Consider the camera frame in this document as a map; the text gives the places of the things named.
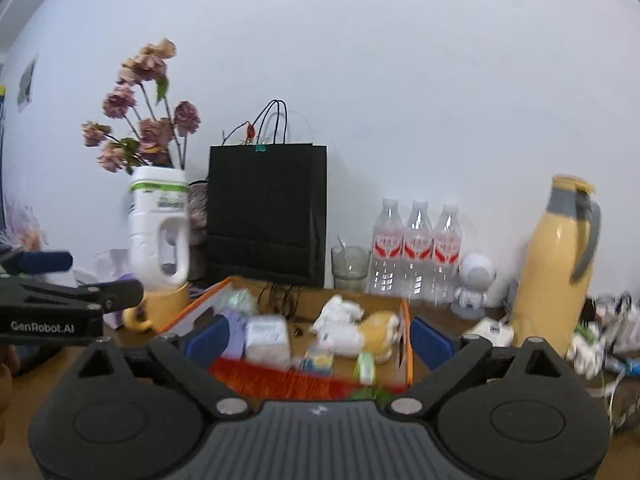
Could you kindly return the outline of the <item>black paper bag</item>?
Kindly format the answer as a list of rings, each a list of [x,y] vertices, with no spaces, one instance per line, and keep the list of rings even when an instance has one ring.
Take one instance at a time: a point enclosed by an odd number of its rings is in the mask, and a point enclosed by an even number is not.
[[[321,287],[326,273],[326,147],[290,143],[288,106],[270,101],[209,149],[206,278]]]

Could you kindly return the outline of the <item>yellow thermos jug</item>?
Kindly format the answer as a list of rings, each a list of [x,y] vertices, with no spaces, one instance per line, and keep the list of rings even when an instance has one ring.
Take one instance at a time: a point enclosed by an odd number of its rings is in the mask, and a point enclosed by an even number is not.
[[[586,300],[600,232],[594,186],[578,177],[552,178],[546,211],[528,242],[511,325],[513,343],[539,337],[562,356],[572,343]]]

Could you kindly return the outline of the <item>yellow white plush toy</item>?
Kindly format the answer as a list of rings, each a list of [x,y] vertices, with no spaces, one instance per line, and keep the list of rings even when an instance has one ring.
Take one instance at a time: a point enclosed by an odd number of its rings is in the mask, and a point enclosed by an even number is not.
[[[383,364],[393,356],[403,328],[396,313],[376,311],[359,323],[322,321],[311,331],[317,337],[317,346],[334,356],[356,359],[368,352],[376,364]]]

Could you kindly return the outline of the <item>white power bank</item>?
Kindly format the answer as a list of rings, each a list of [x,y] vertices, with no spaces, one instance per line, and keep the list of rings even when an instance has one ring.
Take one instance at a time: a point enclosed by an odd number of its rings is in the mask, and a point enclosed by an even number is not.
[[[506,321],[493,320],[492,318],[482,318],[463,335],[471,335],[485,338],[494,347],[508,348],[514,341],[514,329]]]

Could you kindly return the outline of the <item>white robot speaker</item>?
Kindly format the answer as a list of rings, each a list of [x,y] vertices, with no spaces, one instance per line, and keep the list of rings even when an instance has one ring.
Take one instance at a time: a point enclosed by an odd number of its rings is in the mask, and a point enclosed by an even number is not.
[[[488,290],[497,277],[491,260],[480,252],[467,255],[458,267],[458,286],[450,310],[459,318],[484,318],[488,305]]]

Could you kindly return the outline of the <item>purple cloth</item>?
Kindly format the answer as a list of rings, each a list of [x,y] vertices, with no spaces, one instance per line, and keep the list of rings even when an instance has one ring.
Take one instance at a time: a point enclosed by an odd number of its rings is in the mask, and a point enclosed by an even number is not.
[[[218,315],[222,315],[229,325],[229,337],[227,347],[222,352],[222,357],[230,360],[242,360],[246,343],[246,326],[248,315],[235,310],[220,310]]]

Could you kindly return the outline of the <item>green tissue pack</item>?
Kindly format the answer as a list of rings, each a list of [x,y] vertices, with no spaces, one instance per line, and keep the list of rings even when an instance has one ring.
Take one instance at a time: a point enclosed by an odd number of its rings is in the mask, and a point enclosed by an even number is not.
[[[371,352],[360,352],[354,368],[354,379],[358,384],[372,386],[376,381],[375,360]]]

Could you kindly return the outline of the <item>white tissue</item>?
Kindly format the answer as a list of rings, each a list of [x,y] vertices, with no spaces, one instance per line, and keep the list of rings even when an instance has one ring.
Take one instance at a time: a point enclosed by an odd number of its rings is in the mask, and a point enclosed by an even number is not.
[[[310,331],[313,334],[319,333],[328,324],[356,324],[362,320],[363,315],[363,308],[359,304],[334,295],[323,306]]]

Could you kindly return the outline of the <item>white detergent jug vase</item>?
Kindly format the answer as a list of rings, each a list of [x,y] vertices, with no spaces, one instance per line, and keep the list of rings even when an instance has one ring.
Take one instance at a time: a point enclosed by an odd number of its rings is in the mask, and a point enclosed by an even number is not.
[[[188,185],[183,170],[141,166],[130,180],[129,264],[145,290],[159,292],[186,284],[190,266]],[[175,248],[175,271],[163,268],[162,243]]]

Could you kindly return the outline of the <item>yellow mug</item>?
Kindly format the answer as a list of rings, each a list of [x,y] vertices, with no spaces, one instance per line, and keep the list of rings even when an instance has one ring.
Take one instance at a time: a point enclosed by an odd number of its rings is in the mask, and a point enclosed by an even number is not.
[[[143,333],[160,332],[190,304],[190,285],[159,292],[145,292],[137,307],[122,312],[122,322],[128,330]]]

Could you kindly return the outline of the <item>middle water bottle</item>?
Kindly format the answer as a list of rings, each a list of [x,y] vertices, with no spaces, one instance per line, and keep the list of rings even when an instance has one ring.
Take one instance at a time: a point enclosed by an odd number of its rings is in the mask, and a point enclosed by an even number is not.
[[[432,254],[433,227],[427,209],[427,202],[415,200],[412,203],[402,240],[404,295],[409,300],[419,299],[422,295],[426,269]]]

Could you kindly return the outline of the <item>right water bottle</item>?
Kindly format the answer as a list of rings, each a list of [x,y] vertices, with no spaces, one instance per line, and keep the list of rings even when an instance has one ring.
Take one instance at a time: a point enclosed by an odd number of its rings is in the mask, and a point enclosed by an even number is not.
[[[433,301],[450,304],[454,293],[460,259],[462,232],[458,221],[458,207],[446,204],[433,235]]]

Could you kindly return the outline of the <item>grey fuzzy pouch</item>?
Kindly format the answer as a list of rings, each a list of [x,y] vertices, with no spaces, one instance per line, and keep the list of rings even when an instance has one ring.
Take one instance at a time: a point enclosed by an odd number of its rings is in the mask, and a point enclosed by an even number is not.
[[[204,245],[207,226],[207,181],[196,180],[188,185],[188,213],[190,219],[189,280],[200,280],[206,271]]]

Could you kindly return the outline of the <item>white cotton swab box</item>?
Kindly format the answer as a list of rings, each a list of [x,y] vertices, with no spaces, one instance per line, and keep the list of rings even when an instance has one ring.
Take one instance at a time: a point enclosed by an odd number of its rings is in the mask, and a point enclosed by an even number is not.
[[[253,364],[286,370],[292,359],[288,323],[282,315],[254,315],[245,327],[244,358]]]

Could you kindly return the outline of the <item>glass cup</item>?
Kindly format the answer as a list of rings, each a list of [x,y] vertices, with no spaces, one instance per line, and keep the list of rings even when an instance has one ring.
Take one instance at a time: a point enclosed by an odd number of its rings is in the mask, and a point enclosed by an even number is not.
[[[371,253],[362,247],[346,244],[337,237],[338,245],[331,248],[333,285],[348,292],[366,292]]]

